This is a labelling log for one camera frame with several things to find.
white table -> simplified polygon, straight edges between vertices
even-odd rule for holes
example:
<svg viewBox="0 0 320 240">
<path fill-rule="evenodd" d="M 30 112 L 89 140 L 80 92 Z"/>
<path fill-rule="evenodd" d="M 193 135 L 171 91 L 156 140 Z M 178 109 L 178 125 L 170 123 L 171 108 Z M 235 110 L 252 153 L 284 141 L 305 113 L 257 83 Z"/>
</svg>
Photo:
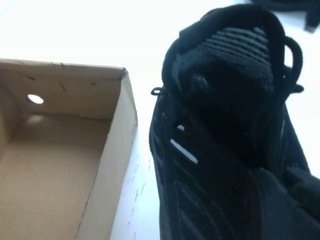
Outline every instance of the white table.
<svg viewBox="0 0 320 240">
<path fill-rule="evenodd" d="M 241 1 L 0 1 L 1 58 L 123 66 L 130 72 L 139 127 L 110 239 L 160 238 L 159 198 L 148 142 L 156 98 L 150 91 L 162 85 L 164 55 L 179 30 L 210 9 L 236 2 Z M 320 177 L 320 31 L 313 35 L 302 31 L 302 13 L 278 16 L 304 53 L 299 83 L 305 91 L 293 94 L 287 104 L 310 169 Z M 286 62 L 291 59 L 287 51 Z"/>
</svg>

black fabric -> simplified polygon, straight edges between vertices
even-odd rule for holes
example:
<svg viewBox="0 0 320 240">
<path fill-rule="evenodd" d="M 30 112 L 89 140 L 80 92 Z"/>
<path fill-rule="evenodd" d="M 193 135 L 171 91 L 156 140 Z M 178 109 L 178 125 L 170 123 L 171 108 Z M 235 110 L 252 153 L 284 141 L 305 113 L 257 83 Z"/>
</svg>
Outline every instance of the black fabric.
<svg viewBox="0 0 320 240">
<path fill-rule="evenodd" d="M 160 96 L 150 128 L 161 236 L 165 240 L 245 239 L 242 202 L 246 166 L 197 120 L 185 117 L 180 122 L 184 131 L 173 127 L 177 111 L 183 107 L 174 98 Z M 193 153 L 198 164 L 177 151 L 171 138 Z"/>
<path fill-rule="evenodd" d="M 319 0 L 252 0 L 252 2 L 270 11 L 306 11 L 305 29 L 312 33 L 320 24 Z"/>
<path fill-rule="evenodd" d="M 217 42 L 221 36 L 230 39 Z M 284 65 L 285 44 L 296 57 L 292 68 Z M 248 204 L 263 212 L 266 196 L 258 189 L 251 198 L 248 169 L 266 169 L 284 185 L 287 167 L 310 174 L 285 105 L 302 90 L 301 66 L 299 46 L 255 5 L 213 10 L 181 31 L 165 56 L 164 87 L 153 91 L 149 135 L 163 239 L 262 236 L 249 228 L 263 217 L 250 219 Z"/>
</svg>

shoe box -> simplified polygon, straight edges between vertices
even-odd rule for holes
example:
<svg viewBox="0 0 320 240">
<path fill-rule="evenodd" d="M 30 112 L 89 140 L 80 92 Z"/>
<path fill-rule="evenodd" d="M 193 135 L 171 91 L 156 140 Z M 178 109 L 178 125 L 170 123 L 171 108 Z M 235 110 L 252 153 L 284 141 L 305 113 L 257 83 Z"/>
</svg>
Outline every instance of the shoe box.
<svg viewBox="0 0 320 240">
<path fill-rule="evenodd" d="M 0 240 L 109 239 L 137 125 L 122 67 L 0 59 Z"/>
</svg>

shoelace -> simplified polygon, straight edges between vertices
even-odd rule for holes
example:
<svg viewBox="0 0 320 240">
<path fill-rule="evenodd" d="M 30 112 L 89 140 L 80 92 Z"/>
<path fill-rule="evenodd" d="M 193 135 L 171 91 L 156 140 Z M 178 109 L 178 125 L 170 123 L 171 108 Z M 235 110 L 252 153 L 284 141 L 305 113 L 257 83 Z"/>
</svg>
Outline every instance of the shoelace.
<svg viewBox="0 0 320 240">
<path fill-rule="evenodd" d="M 288 67 L 284 67 L 284 78 L 274 79 L 274 90 L 273 93 L 265 99 L 262 103 L 259 111 L 255 115 L 255 118 L 249 128 L 248 137 L 249 141 L 256 151 L 256 155 L 259 156 L 262 151 L 259 147 L 259 142 L 265 137 L 268 133 L 266 130 L 269 127 L 272 119 L 279 113 L 279 110 L 284 106 L 285 101 L 292 93 L 301 93 L 303 87 L 297 85 L 298 78 L 300 76 L 302 66 L 303 66 L 303 54 L 300 46 L 292 38 L 285 38 L 285 45 L 291 50 L 293 55 L 293 63 L 291 70 L 288 70 Z M 268 136 L 269 141 L 276 141 L 274 135 Z M 271 163 L 272 172 L 278 176 L 282 175 L 277 166 L 278 157 L 269 156 L 271 159 L 268 159 Z"/>
<path fill-rule="evenodd" d="M 304 29 L 314 32 L 320 24 L 320 0 L 313 0 L 312 7 L 306 14 Z"/>
</svg>

shoe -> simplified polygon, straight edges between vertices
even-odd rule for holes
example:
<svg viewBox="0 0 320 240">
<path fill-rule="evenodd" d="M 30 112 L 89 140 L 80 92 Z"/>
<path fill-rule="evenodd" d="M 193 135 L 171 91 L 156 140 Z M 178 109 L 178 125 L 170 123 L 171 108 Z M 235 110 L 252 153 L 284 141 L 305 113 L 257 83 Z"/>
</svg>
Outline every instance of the shoe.
<svg viewBox="0 0 320 240">
<path fill-rule="evenodd" d="M 318 239 L 320 183 L 285 105 L 303 90 L 302 62 L 255 5 L 214 9 L 180 32 L 152 91 L 162 240 Z"/>
<path fill-rule="evenodd" d="M 319 0 L 252 0 L 252 2 L 270 11 L 307 12 L 304 28 L 311 33 L 314 33 L 320 24 Z"/>
</svg>

